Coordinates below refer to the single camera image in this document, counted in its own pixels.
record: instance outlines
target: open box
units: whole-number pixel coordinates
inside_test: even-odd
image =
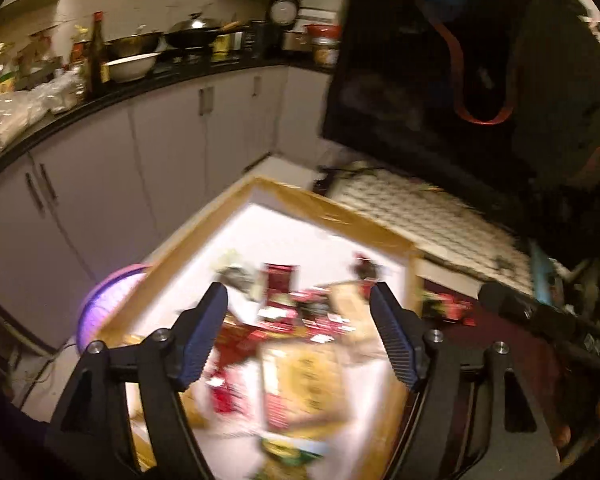
[[[402,306],[419,313],[418,251],[411,241],[328,199],[258,176],[178,232],[177,243],[161,254],[98,338],[112,348],[125,335],[171,326],[179,311],[202,297],[214,279],[214,260],[228,249],[257,265],[299,266],[297,288],[353,279],[352,255],[361,251],[381,266],[381,279]],[[346,367],[345,375],[352,417],[330,439],[330,454],[310,467],[315,480],[381,478],[398,436],[408,391],[388,360]],[[248,478],[262,459],[255,436],[218,439],[203,430],[194,435],[216,478]]]

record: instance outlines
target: metal screw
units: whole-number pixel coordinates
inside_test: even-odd
[[[432,343],[442,343],[445,340],[445,335],[442,333],[442,330],[429,330],[427,332],[427,339]]]
[[[167,341],[170,335],[171,333],[168,328],[159,328],[151,335],[151,337],[154,339],[154,341],[162,342]]]
[[[102,341],[91,341],[87,346],[87,352],[90,354],[99,354],[104,350],[104,343]]]
[[[504,341],[496,341],[493,344],[493,349],[501,355],[506,355],[509,353],[509,345],[506,344]]]

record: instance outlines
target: purple round object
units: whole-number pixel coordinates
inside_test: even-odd
[[[77,347],[83,352],[96,338],[107,317],[142,281],[149,266],[136,264],[117,270],[100,282],[82,302],[82,313],[76,333]]]

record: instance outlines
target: black countertop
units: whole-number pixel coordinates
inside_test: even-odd
[[[126,99],[198,77],[232,72],[234,70],[285,65],[304,68],[306,70],[315,70],[317,72],[332,72],[331,68],[317,66],[311,60],[288,60],[282,58],[222,60],[215,62],[203,60],[196,63],[184,62],[181,64],[158,63],[154,67],[153,72],[143,79],[129,83],[112,83],[109,91],[104,96],[87,101],[62,114],[53,115],[51,112],[48,112],[40,121],[20,134],[0,154],[0,174],[34,146],[64,130],[70,124]]]

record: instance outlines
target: floor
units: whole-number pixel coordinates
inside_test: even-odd
[[[275,156],[264,160],[253,168],[248,175],[255,174],[305,189],[311,187],[317,176],[315,171],[297,166]],[[177,239],[178,232],[170,240],[167,240],[160,250],[151,254],[148,260],[151,261],[159,256],[161,250],[176,242]],[[420,261],[418,274],[423,278],[445,285],[472,298],[477,297],[481,285],[480,282],[469,276],[439,267],[426,260]],[[22,411],[36,420],[49,421],[58,403],[58,398],[78,362],[78,358],[76,347],[69,346],[51,364],[47,365],[27,397]]]

